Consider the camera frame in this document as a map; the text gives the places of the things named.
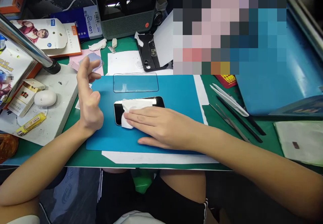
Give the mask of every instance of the metal pole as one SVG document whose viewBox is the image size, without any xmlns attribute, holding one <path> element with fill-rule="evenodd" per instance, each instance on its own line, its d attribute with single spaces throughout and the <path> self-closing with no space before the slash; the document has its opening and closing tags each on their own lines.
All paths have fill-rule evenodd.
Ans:
<svg viewBox="0 0 323 224">
<path fill-rule="evenodd" d="M 323 61 L 323 40 L 320 31 L 315 29 L 297 0 L 287 0 L 287 7 L 296 20 L 309 42 Z"/>
<path fill-rule="evenodd" d="M 49 58 L 41 49 L 33 44 L 16 26 L 0 13 L 0 33 L 15 45 L 19 46 L 35 61 L 43 65 L 44 69 L 51 74 L 60 71 L 61 65 Z"/>
</svg>

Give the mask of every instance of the monitor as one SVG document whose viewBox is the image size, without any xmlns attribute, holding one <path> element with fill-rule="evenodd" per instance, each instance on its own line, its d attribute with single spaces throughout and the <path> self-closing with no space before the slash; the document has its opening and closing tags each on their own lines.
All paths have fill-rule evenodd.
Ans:
<svg viewBox="0 0 323 224">
<path fill-rule="evenodd" d="M 149 31 L 156 0 L 96 0 L 103 36 L 111 40 Z"/>
</svg>

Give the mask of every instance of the right hand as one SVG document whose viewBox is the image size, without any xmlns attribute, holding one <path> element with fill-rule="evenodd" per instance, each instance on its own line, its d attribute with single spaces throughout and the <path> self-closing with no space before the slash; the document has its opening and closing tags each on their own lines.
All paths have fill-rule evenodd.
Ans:
<svg viewBox="0 0 323 224">
<path fill-rule="evenodd" d="M 165 149 L 197 151 L 200 137 L 208 130 L 208 126 L 188 116 L 161 107 L 133 109 L 124 117 L 130 125 L 152 136 L 140 138 L 139 144 Z"/>
</svg>

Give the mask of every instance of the black shorts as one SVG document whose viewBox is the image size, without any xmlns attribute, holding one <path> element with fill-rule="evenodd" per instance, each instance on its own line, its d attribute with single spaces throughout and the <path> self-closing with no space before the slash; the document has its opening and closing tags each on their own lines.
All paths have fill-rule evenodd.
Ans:
<svg viewBox="0 0 323 224">
<path fill-rule="evenodd" d="M 101 169 L 96 224 L 113 224 L 130 211 L 148 212 L 166 224 L 203 224 L 207 200 L 194 202 L 169 187 L 157 174 L 145 194 L 135 190 L 130 171 L 107 173 Z"/>
</svg>

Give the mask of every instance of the red packet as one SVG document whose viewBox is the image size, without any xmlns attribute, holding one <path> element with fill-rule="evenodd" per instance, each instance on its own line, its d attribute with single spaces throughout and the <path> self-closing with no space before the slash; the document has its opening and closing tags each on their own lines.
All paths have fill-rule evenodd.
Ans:
<svg viewBox="0 0 323 224">
<path fill-rule="evenodd" d="M 220 83 L 226 89 L 237 85 L 237 80 L 234 75 L 215 75 L 215 77 L 220 81 Z"/>
</svg>

